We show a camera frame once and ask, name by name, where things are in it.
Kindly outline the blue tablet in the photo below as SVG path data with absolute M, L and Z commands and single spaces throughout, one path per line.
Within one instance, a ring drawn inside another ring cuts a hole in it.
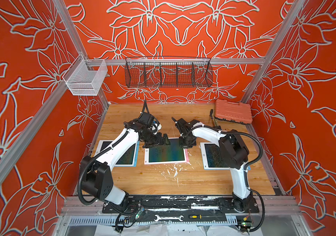
M 200 148 L 205 170 L 229 170 L 248 162 L 249 151 L 240 145 L 201 143 Z
M 97 155 L 100 151 L 107 148 L 112 143 L 112 140 L 100 140 L 99 145 L 96 149 L 95 155 Z M 115 164 L 115 167 L 136 167 L 138 160 L 138 150 L 139 150 L 139 142 L 133 144 L 127 152 L 123 154 L 123 156 L 118 160 Z

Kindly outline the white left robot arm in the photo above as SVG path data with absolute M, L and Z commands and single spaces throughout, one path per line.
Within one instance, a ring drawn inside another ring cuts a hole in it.
M 167 134 L 159 132 L 159 121 L 149 112 L 144 101 L 140 116 L 124 123 L 118 137 L 95 156 L 86 156 L 80 163 L 77 184 L 80 202 L 89 206 L 97 200 L 109 202 L 126 209 L 129 194 L 115 186 L 112 170 L 120 158 L 138 142 L 143 148 L 170 145 Z

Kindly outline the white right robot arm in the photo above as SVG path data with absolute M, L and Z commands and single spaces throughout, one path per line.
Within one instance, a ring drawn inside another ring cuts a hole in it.
M 172 118 L 180 133 L 179 144 L 183 148 L 192 148 L 196 145 L 196 139 L 205 139 L 216 146 L 220 151 L 220 158 L 229 167 L 233 182 L 233 207 L 237 212 L 247 210 L 252 202 L 254 190 L 250 188 L 248 181 L 248 167 L 258 162 L 263 155 L 263 146 L 258 138 L 237 130 L 225 131 L 203 124 L 200 121 L 190 122 L 184 119 Z M 249 150 L 242 137 L 248 137 L 258 146 L 258 156 L 249 161 Z

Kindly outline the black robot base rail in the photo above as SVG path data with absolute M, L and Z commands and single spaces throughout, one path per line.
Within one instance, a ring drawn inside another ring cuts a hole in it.
M 213 210 L 239 213 L 229 195 L 130 195 L 128 204 L 136 203 L 147 210 Z

